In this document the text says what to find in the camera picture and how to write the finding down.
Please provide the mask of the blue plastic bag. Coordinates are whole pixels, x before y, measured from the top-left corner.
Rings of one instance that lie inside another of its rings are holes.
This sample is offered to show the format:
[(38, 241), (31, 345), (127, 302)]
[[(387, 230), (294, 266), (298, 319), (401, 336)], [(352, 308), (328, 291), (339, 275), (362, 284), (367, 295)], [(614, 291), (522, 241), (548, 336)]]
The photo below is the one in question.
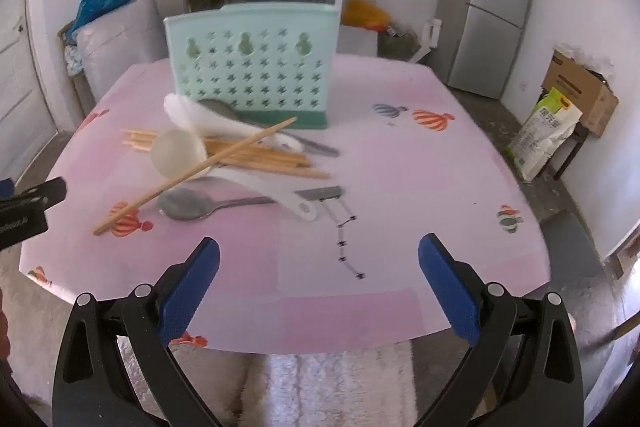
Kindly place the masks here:
[(97, 18), (119, 9), (131, 0), (80, 0), (73, 23), (66, 32), (69, 42), (76, 41), (77, 31)]

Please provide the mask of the steel spoon front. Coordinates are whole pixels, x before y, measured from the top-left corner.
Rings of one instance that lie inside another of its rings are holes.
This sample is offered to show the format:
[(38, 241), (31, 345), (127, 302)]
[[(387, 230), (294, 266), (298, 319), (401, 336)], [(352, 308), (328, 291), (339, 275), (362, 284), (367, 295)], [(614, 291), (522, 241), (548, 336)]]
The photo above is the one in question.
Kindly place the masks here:
[(273, 204), (269, 197), (245, 197), (227, 200), (213, 200), (209, 195), (190, 188), (174, 188), (158, 196), (160, 212), (175, 221), (196, 221), (205, 219), (218, 210), (254, 205)]

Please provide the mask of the cardboard box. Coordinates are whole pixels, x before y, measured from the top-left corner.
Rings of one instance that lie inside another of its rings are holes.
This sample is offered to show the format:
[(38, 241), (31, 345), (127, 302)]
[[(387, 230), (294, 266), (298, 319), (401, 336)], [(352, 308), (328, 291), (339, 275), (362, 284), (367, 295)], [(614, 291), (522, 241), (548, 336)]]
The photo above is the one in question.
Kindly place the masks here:
[(542, 90), (555, 88), (582, 111), (580, 123), (601, 138), (618, 106), (617, 96), (600, 74), (555, 51)]

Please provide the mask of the white door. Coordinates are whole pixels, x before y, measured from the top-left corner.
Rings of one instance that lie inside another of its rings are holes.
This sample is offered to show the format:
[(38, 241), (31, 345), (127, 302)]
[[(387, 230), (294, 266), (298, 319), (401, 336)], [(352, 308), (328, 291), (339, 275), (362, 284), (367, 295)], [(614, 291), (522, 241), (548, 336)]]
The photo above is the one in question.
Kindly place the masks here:
[(26, 1), (0, 3), (0, 171), (17, 180), (56, 128), (32, 58)]

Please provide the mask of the large wrapped white bundle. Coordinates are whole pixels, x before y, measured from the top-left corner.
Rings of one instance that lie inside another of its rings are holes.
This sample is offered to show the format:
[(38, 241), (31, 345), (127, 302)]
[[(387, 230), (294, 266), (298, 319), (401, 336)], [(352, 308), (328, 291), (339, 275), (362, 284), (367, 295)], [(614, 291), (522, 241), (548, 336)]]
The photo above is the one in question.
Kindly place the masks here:
[(77, 49), (94, 101), (131, 66), (168, 57), (163, 20), (153, 0), (134, 0), (82, 26)]

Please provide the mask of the pink balloon tablecloth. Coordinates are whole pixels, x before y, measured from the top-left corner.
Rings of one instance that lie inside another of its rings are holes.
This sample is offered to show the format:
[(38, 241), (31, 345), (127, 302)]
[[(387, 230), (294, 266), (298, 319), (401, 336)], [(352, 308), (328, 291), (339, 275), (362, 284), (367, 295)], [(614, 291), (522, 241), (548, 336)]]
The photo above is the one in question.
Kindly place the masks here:
[(446, 329), (419, 268), (435, 234), (486, 282), (521, 296), (548, 282), (546, 244), (512, 172), (484, 132), (424, 66), (340, 55), (326, 130), (337, 149), (312, 161), (341, 187), (314, 221), (277, 205), (219, 210), (177, 222), (147, 205), (113, 232), (107, 215), (160, 185), (129, 130), (165, 131), (174, 89), (167, 61), (130, 67), (58, 158), (64, 202), (22, 247), (20, 269), (66, 301), (120, 298), (153, 283), (205, 237), (219, 271), (188, 331), (209, 348), (263, 355), (391, 345)]

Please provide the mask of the white rice bag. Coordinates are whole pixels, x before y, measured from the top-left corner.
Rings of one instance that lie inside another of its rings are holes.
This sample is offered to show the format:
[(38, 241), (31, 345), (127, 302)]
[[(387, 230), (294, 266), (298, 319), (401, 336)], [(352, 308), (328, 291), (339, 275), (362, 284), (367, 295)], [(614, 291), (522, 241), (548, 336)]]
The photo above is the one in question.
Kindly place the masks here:
[(561, 91), (551, 88), (506, 148), (506, 156), (523, 181), (538, 176), (556, 150), (570, 137), (582, 111)]

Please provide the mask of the wooden chopstick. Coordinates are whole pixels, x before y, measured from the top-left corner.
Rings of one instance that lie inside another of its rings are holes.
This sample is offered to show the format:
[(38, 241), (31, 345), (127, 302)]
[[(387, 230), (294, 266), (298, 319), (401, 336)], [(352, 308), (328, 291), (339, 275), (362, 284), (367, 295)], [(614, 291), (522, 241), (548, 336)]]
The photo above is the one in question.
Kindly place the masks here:
[[(158, 137), (155, 131), (146, 130), (122, 130), (125, 135), (124, 143), (149, 152), (152, 143)], [(224, 147), (232, 144), (229, 140), (217, 140), (206, 138), (203, 140), (208, 155), (213, 155)], [(231, 164), (248, 164), (260, 162), (261, 164), (278, 165), (294, 168), (310, 168), (311, 161), (303, 154), (283, 152), (265, 145), (251, 145), (239, 153), (231, 155), (227, 162)]]
[(250, 146), (222, 161), (222, 165), (296, 178), (327, 180), (331, 175), (314, 169), (302, 154), (278, 152), (270, 148)]

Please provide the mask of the wooden chopstick across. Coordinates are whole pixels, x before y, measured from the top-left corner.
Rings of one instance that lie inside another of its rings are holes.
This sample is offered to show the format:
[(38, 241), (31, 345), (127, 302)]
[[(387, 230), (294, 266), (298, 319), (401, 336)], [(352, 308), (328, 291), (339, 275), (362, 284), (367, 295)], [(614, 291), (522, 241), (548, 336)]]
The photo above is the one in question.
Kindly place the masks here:
[(192, 167), (186, 169), (186, 171), (183, 171), (182, 173), (180, 173), (179, 176), (173, 176), (172, 178), (168, 179), (167, 181), (160, 184), (159, 186), (152, 188), (152, 190), (142, 194), (137, 199), (134, 199), (126, 207), (114, 213), (113, 216), (110, 216), (106, 218), (104, 221), (102, 221), (92, 231), (92, 234), (95, 236), (102, 235), (103, 233), (108, 231), (112, 227), (112, 225), (114, 225), (114, 223), (116, 223), (120, 218), (127, 216), (128, 213), (130, 213), (131, 211), (141, 208), (148, 202), (152, 202), (152, 200), (156, 199), (158, 196), (160, 196), (160, 194), (163, 194), (164, 192), (170, 190), (171, 188), (177, 186), (178, 184), (184, 181), (188, 181), (189, 179), (193, 178), (200, 172), (213, 168), (214, 166), (220, 164), (221, 161), (223, 161), (227, 157), (230, 157), (231, 155), (238, 153), (240, 150), (245, 150), (247, 147), (259, 141), (262, 141), (265, 138), (268, 138), (268, 136), (276, 134), (277, 132), (285, 129), (286, 127), (291, 126), (291, 124), (294, 124), (294, 122), (296, 121), (297, 121), (296, 117), (288, 118), (287, 120), (279, 122), (279, 124), (275, 124), (274, 126), (271, 126), (265, 130), (262, 130), (261, 132), (255, 133), (249, 136), (248, 138), (241, 140), (238, 143), (234, 143), (228, 146), (227, 148), (224, 148), (223, 150), (221, 150), (220, 152), (216, 153), (213, 156), (206, 157), (204, 160), (198, 162), (197, 164), (194, 164)]

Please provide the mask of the silver refrigerator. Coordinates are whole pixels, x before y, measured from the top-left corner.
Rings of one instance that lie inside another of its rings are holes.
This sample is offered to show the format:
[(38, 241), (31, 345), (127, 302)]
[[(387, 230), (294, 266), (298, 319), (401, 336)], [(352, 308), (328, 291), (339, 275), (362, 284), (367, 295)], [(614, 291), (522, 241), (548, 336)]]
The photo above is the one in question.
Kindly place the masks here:
[(438, 47), (428, 61), (448, 87), (501, 98), (532, 0), (438, 0)]

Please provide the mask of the white step stool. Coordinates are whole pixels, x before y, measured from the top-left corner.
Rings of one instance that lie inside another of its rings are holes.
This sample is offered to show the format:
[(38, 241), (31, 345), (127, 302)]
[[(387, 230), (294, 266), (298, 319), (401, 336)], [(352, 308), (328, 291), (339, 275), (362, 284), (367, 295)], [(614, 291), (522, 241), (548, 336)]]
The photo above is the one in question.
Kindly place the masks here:
[(419, 49), (414, 52), (409, 62), (411, 64), (419, 63), (434, 49), (438, 48), (440, 31), (442, 30), (442, 21), (438, 18), (433, 18), (423, 26), (422, 34), (420, 37)]

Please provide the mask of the white fluffy chair cushion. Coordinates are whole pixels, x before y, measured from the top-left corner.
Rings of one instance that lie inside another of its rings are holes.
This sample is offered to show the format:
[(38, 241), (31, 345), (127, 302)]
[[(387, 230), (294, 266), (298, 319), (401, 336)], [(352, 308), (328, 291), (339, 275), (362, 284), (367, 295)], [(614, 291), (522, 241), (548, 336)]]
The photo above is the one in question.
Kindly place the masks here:
[(225, 426), (411, 426), (418, 419), (410, 343), (316, 355), (170, 350)]

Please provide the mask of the yellow bag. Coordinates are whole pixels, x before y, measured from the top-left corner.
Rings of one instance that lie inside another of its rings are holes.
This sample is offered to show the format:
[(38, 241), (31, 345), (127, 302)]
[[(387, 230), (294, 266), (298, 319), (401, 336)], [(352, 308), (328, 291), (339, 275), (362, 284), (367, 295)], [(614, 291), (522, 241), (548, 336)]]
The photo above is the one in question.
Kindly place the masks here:
[(392, 21), (390, 14), (370, 0), (346, 0), (341, 15), (341, 24), (376, 32), (386, 31)]

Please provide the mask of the mint green utensil holder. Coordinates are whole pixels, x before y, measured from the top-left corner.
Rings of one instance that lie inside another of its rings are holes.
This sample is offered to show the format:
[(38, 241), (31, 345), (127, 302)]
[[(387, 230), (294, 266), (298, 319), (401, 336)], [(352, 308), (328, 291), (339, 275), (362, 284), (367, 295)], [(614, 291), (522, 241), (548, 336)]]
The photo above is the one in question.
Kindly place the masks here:
[(329, 4), (257, 2), (164, 19), (175, 90), (217, 100), (258, 124), (294, 117), (326, 129), (340, 12)]

